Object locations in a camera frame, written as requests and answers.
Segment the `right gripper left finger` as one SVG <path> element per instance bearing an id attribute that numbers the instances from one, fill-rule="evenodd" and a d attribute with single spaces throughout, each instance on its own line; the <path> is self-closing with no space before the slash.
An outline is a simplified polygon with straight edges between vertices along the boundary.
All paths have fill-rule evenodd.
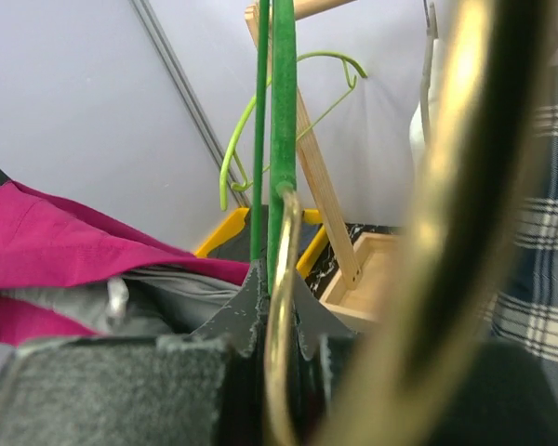
<path id="1" fill-rule="evenodd" d="M 192 334 L 49 337 L 0 371 L 0 445 L 260 445 L 267 272 Z"/>

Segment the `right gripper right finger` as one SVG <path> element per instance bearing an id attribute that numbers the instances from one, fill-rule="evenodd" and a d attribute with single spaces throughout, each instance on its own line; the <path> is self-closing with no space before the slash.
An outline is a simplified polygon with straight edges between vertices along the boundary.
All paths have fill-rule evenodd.
<path id="1" fill-rule="evenodd" d="M 468 273 L 396 287 L 394 319 L 357 336 L 295 285 L 302 410 L 336 412 L 339 445 L 558 445 L 558 403 L 532 357 L 476 337 Z"/>

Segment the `magenta pleated skirt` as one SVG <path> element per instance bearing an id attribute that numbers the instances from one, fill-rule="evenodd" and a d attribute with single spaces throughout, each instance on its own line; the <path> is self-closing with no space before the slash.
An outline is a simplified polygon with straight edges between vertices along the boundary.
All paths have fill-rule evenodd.
<path id="1" fill-rule="evenodd" d="M 234 285 L 248 265 L 201 258 L 80 203 L 15 181 L 0 186 L 0 294 L 32 287 L 101 282 L 139 267 L 172 265 Z M 94 335 L 97 329 L 36 304 L 0 295 L 0 343 L 44 335 Z"/>

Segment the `green velvet hanger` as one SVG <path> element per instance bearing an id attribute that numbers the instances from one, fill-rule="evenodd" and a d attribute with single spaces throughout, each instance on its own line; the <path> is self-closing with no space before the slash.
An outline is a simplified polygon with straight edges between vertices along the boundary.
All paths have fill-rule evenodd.
<path id="1" fill-rule="evenodd" d="M 424 291 L 439 275 L 468 273 L 479 303 L 510 264 L 516 211 L 535 182 L 538 150 L 530 132 L 543 97 L 554 1 L 461 1 L 445 61 L 441 103 L 424 159 L 411 219 L 391 287 L 387 320 L 394 319 L 396 287 Z M 290 1 L 264 1 L 259 13 L 256 134 L 271 138 L 268 255 L 272 297 L 264 352 L 265 422 L 270 442 L 297 439 L 288 408 L 287 371 L 301 210 L 296 193 L 296 28 Z M 313 436 L 329 437 L 331 412 Z"/>

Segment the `white garment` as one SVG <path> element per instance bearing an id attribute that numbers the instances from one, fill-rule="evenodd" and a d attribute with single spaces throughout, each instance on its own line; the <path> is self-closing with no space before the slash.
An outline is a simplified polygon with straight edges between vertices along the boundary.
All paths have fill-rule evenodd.
<path id="1" fill-rule="evenodd" d="M 432 62 L 430 68 L 430 84 L 427 93 L 420 94 L 420 100 L 409 125 L 409 144 L 414 164 L 413 190 L 421 180 L 423 158 L 426 153 L 427 142 L 424 131 L 431 131 L 435 126 L 440 103 L 440 91 L 444 77 L 444 65 L 447 45 L 442 38 L 435 38 L 432 42 Z"/>

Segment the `grey hanger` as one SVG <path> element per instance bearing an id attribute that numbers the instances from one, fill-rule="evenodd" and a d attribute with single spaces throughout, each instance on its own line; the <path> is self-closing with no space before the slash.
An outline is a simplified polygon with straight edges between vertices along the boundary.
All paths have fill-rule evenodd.
<path id="1" fill-rule="evenodd" d="M 423 0 L 426 19 L 426 46 L 419 91 L 419 108 L 422 125 L 422 133 L 425 145 L 430 142 L 431 122 L 429 109 L 429 92 L 432 82 L 432 61 L 434 41 L 438 38 L 438 23 L 434 2 Z"/>

